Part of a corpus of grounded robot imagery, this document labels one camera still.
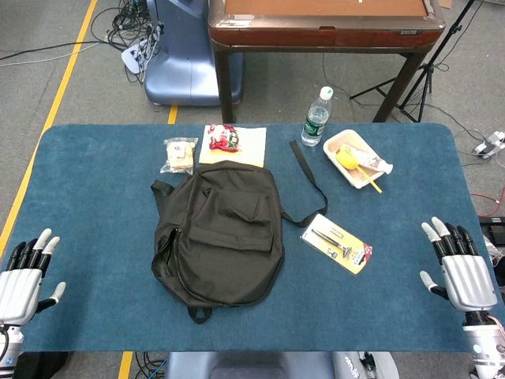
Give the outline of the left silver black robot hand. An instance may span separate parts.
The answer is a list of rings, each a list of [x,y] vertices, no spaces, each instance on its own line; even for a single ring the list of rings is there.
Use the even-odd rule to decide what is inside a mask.
[[[35,314],[58,304],[66,283],[56,285],[51,296],[40,299],[43,279],[60,238],[46,228],[38,238],[20,242],[1,272],[1,325],[23,326]]]

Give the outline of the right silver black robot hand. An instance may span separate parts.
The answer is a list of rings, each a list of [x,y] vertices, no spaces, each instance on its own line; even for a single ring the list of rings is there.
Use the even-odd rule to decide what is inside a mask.
[[[426,271],[419,272],[426,289],[463,313],[485,312],[496,306],[488,266],[469,232],[435,216],[429,223],[423,222],[421,229],[432,244],[444,279],[441,286]]]

